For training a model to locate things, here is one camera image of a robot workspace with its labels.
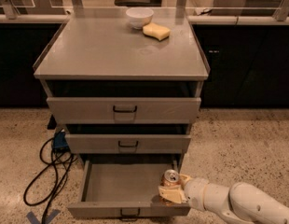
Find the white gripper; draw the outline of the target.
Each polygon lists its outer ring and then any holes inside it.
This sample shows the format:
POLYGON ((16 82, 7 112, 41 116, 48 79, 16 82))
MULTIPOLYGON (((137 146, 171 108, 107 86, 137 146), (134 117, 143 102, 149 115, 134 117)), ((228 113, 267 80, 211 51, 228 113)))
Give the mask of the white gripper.
POLYGON ((204 194, 210 181, 201 177, 192 178, 189 175, 180 175, 181 185, 159 186, 159 196, 172 203, 185 203, 199 211, 205 211, 204 194))

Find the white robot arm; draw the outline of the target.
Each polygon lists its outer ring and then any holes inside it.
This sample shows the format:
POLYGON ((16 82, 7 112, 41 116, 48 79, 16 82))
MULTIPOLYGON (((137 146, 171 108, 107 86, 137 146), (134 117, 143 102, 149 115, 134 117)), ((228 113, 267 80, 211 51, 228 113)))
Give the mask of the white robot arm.
POLYGON ((229 188, 167 170, 158 192, 165 203, 187 203, 192 209, 218 215, 227 224, 289 224, 287 206, 244 182, 229 188))

